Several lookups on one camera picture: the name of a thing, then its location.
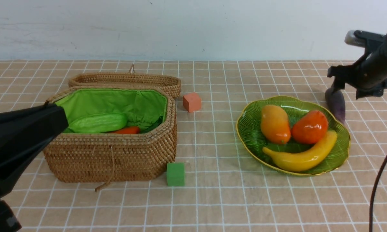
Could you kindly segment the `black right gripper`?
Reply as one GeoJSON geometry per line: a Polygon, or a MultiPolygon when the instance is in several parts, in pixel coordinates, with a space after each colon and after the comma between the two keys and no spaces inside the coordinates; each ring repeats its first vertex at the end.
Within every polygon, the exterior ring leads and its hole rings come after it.
{"type": "Polygon", "coordinates": [[[387,63],[332,66],[327,76],[334,77],[333,92],[348,84],[356,89],[356,99],[382,97],[387,89],[387,63]]]}

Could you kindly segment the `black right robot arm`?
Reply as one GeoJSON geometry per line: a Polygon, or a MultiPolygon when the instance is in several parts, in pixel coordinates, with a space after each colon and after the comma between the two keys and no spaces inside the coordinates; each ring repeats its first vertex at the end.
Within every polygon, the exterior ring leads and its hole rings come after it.
{"type": "Polygon", "coordinates": [[[364,54],[351,65],[328,69],[327,76],[334,78],[329,94],[345,89],[348,84],[356,89],[356,99],[381,97],[387,89],[387,33],[350,30],[344,41],[364,48],[364,54]]]}

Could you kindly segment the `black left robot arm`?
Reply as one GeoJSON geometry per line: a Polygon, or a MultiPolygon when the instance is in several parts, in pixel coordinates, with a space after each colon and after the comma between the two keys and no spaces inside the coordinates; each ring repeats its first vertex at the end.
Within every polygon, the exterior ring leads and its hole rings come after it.
{"type": "Polygon", "coordinates": [[[68,127],[62,107],[37,107],[0,113],[0,232],[17,232],[21,224],[2,200],[37,155],[68,127]]]}

